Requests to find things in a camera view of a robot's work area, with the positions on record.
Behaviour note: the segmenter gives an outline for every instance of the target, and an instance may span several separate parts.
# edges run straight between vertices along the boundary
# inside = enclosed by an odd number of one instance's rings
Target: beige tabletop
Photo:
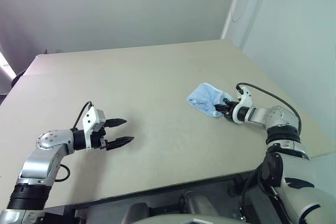
[[[106,152],[75,152],[62,163],[70,178],[55,183],[46,207],[73,204],[252,170],[265,155],[266,132],[211,118],[186,103],[202,82],[236,96],[250,82],[298,106],[229,41],[38,56],[0,106],[0,207],[6,207],[37,136],[72,127],[88,100],[106,118],[128,123],[106,139],[134,136]],[[251,88],[254,105],[279,102]],[[310,156],[334,151],[300,109],[301,141]]]

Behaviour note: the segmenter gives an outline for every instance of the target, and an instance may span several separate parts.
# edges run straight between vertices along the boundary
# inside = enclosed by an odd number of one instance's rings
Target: white pipe
[[[225,23],[224,23],[224,27],[223,27],[223,31],[222,31],[222,34],[220,36],[220,39],[225,39],[225,37],[226,37],[227,31],[229,29],[229,26],[230,26],[230,23],[231,23],[231,20],[232,20],[232,15],[235,13],[235,9],[236,9],[238,1],[239,0],[232,0],[232,2],[230,4],[230,8],[229,8],[229,11],[227,12],[227,15],[226,15],[226,20],[225,20]]]

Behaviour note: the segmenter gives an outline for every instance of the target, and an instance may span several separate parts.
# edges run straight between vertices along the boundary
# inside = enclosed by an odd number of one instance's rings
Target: gray wall
[[[319,123],[336,145],[335,3],[263,0],[243,52]],[[312,161],[316,187],[336,195],[335,153]]]
[[[218,39],[231,0],[0,0],[0,44],[19,72],[49,53]]]

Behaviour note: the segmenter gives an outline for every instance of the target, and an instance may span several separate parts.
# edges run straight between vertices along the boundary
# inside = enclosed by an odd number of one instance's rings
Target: silver arm segment
[[[238,120],[240,108],[249,107],[244,122],[267,131],[262,178],[282,201],[290,220],[295,224],[336,223],[335,198],[314,187],[312,164],[300,142],[298,118],[281,106],[248,106],[252,104],[246,102],[251,92],[246,87],[242,90],[240,102],[233,110],[233,121]]]
[[[126,122],[121,119],[115,120],[115,125],[113,125],[112,119],[108,127]],[[8,209],[3,210],[0,214],[0,224],[32,224],[38,218],[43,218],[45,215],[44,204],[55,182],[62,158],[74,153],[75,150],[84,148],[89,150],[92,147],[105,148],[107,143],[103,138],[104,130],[101,134],[91,136],[93,132],[103,129],[105,122],[103,111],[92,106],[83,118],[84,130],[54,130],[41,134],[36,141],[34,151],[28,156],[19,173]]]

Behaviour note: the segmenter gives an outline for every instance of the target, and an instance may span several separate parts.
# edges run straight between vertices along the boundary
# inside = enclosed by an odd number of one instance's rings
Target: metal bracket
[[[67,155],[69,155],[75,152],[73,149],[73,139],[74,135],[71,130],[54,130],[41,134],[36,141],[36,145],[42,150],[50,150],[57,145],[66,144],[68,146]]]
[[[85,135],[86,150],[91,150],[91,134],[93,131],[99,131],[105,124],[105,115],[102,110],[97,110],[92,106],[83,117],[83,129]]]
[[[262,107],[251,107],[247,111],[244,121],[257,127],[265,128],[265,114],[267,111],[267,109]]]
[[[251,93],[248,90],[247,87],[242,86],[241,87],[243,94],[240,94],[238,91],[238,99],[240,100],[240,102],[235,106],[235,108],[233,109],[233,113],[232,113],[232,119],[235,123],[238,124],[242,124],[243,122],[241,122],[240,120],[238,120],[238,111],[241,107],[251,107],[252,106],[252,98],[251,98]]]
[[[65,144],[57,145],[50,150],[36,147],[23,164],[16,183],[52,186],[61,160],[66,155],[68,152]]]

